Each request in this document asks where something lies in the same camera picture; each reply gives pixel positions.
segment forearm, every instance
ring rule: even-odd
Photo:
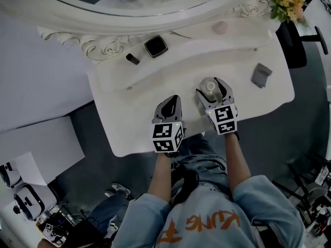
[[[235,187],[250,178],[251,174],[234,133],[225,134],[225,150],[227,153],[229,186],[231,192],[233,192]]]
[[[160,153],[148,193],[170,202],[171,199],[171,159]]]

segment tabletop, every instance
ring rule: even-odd
[[[262,89],[251,82],[258,63],[273,71]],[[154,112],[171,95],[179,95],[182,101],[185,138],[212,129],[195,95],[206,77],[218,77],[233,89],[237,120],[265,115],[294,99],[289,69],[275,34],[268,45],[256,51],[228,50],[194,56],[163,67],[120,91],[104,91],[96,72],[88,77],[102,125],[118,157],[153,151],[150,131]]]

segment flower bouquet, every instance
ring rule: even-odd
[[[304,11],[302,6],[305,0],[271,0],[271,19],[278,18],[280,22],[297,21],[302,24],[306,24]]]

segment white cube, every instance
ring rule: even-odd
[[[182,122],[153,124],[151,136],[155,152],[176,152],[184,138]]]
[[[237,111],[235,104],[216,107],[205,112],[218,135],[237,130]]]

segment white and black device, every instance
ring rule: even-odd
[[[205,113],[218,135],[237,130],[237,108],[232,88],[220,78],[206,78],[202,90],[196,89]]]
[[[54,207],[57,199],[47,186],[26,184],[14,194],[16,214],[23,212],[29,221],[36,220],[45,211]]]
[[[16,167],[15,161],[0,166],[0,175],[8,188],[15,188],[22,184],[22,177]]]
[[[156,107],[152,125],[154,151],[176,153],[184,138],[182,104],[178,95],[168,97]]]

